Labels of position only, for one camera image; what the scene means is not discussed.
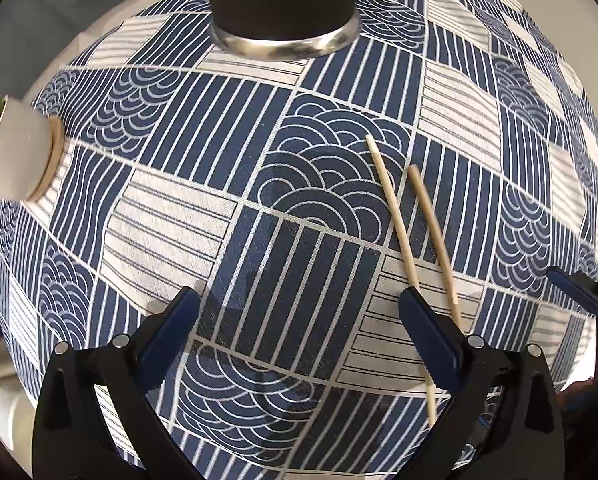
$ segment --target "wooden coaster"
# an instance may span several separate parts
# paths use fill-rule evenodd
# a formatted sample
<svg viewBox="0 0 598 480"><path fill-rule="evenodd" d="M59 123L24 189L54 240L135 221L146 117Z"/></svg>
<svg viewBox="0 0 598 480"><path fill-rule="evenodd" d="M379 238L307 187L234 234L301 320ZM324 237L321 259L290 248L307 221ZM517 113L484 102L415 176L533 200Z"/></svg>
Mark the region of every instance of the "wooden coaster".
<svg viewBox="0 0 598 480"><path fill-rule="evenodd" d="M50 150L50 158L48 159L48 165L45 167L44 176L41 178L41 182L36 187L32 195L26 198L26 202L36 202L39 200L52 183L54 174L57 172L59 162L61 162L61 155L63 154L63 145L65 143L65 132L63 131L63 123L61 119L56 115L48 117L50 123L50 140L52 142L52 148Z"/></svg>

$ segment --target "round table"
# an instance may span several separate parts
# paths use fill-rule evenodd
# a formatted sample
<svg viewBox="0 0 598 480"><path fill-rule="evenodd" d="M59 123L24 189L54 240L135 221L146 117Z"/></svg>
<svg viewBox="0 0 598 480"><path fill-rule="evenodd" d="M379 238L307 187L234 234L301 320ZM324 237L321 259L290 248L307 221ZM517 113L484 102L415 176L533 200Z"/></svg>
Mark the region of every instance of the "round table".
<svg viewBox="0 0 598 480"><path fill-rule="evenodd" d="M413 163L464 332L539 344L563 384L594 319L544 271L598 279L598 120L581 83L515 0L359 12L351 47L261 62L213 46L207 0L163 0L48 83L33 106L63 120L60 169L40 201L0 200L0 322L31 397L57 342L105 345L197 286L199 320L149 399L207 479L398 470L426 434L425 387L366 134L423 296L447 313Z"/></svg>

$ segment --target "potted plant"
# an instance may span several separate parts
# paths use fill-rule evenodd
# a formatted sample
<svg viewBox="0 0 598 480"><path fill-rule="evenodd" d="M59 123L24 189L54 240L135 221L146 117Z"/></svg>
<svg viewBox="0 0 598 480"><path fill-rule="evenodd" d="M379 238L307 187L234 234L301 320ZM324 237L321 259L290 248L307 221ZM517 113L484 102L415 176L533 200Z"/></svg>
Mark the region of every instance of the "potted plant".
<svg viewBox="0 0 598 480"><path fill-rule="evenodd" d="M215 43L252 59L322 56L359 35L355 0L210 0L210 6Z"/></svg>
<svg viewBox="0 0 598 480"><path fill-rule="evenodd" d="M63 151L55 142L50 118L12 97L0 96L0 197L6 200L28 200L38 194L42 180L50 168L53 147Z"/></svg>

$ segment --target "blue and white tablecloth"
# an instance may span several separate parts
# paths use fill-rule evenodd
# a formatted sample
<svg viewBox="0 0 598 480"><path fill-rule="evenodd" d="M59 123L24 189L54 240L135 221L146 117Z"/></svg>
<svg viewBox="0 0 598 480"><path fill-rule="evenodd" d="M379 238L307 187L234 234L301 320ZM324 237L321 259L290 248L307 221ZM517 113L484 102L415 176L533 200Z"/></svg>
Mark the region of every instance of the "blue and white tablecloth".
<svg viewBox="0 0 598 480"><path fill-rule="evenodd" d="M565 381L594 320L543 274L598 278L598 120L581 83L515 0L358 5L351 47L256 62L213 46L207 0L163 0L48 83L33 105L63 120L60 169L38 203L0 200L0 321L31 397L57 342L104 345L201 282L199 321L149 398L207 479L397 471L425 437L425 394L368 133L426 299L447 312L411 163L464 331L535 342Z"/></svg>

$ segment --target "wooden chopstick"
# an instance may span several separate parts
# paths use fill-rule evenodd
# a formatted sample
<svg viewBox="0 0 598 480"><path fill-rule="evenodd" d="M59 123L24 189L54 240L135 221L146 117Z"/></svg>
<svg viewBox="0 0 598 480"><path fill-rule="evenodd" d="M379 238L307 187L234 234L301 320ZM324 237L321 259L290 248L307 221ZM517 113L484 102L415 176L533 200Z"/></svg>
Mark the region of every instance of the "wooden chopstick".
<svg viewBox="0 0 598 480"><path fill-rule="evenodd" d="M419 198L419 205L423 211L423 215L426 217L428 223L428 230L430 231L430 237L432 243L437 251L437 259L439 261L439 267L441 267L442 275L444 276L445 292L448 298L448 307L450 308L450 315L453 321L461 330L461 310L459 308L459 299L457 298L457 289L455 288L455 280L453 279L453 269L450 267L450 259L448 258L448 251L445 247L444 238L441 234L441 228L439 227L439 221L435 210L430 201L428 190L421 178L419 168L415 164L408 166L408 178L414 187L417 197Z"/></svg>
<svg viewBox="0 0 598 480"><path fill-rule="evenodd" d="M365 136L365 142L368 144L370 155L373 157L375 168L379 174L379 180L381 181L381 187L383 188L383 194L385 195L386 201L388 202L388 209L393 217L394 230L397 231L397 239L399 240L399 246L401 247L401 257L403 259L403 268L406 272L406 277L410 282L410 285L419 288L419 278L417 276L417 269L415 268L415 261L412 257L412 249L410 248L410 241L408 239L408 233L406 232L406 226L403 224L403 218L401 211L399 210L399 203L397 197L394 194L393 183L388 175L388 170L385 168L383 158L379 152L379 147L375 142L375 139L371 135ZM435 384L432 382L432 378L426 370L426 407L428 409L428 421L432 427L437 421L437 403L435 401Z"/></svg>

